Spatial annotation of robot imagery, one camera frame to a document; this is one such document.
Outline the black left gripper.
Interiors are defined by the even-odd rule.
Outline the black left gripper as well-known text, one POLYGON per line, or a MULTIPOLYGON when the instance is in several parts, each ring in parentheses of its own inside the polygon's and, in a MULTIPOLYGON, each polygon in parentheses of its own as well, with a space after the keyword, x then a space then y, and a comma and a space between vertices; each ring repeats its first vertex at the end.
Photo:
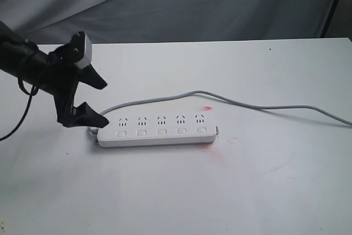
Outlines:
POLYGON ((79 82, 99 90, 107 86, 107 82, 91 64, 83 69, 75 65, 80 55, 77 49, 80 47, 76 33, 68 43, 49 53, 37 49, 36 59, 42 63, 44 69, 39 87, 53 96, 57 122, 61 125, 68 128, 104 128, 109 124, 108 119, 95 112, 86 102, 78 107, 74 106, 79 82))

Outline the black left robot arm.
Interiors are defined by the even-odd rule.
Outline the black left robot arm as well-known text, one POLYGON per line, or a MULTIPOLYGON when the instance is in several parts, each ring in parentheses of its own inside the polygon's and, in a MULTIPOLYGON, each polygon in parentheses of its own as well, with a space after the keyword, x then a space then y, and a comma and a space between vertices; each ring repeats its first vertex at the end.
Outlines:
POLYGON ((109 124, 86 102, 74 106, 79 83, 99 90, 107 86, 92 66, 92 43, 85 32, 77 32, 68 43, 44 53, 2 23, 1 70, 16 77, 19 85, 26 82, 52 95, 57 121, 63 126, 103 128, 109 124))

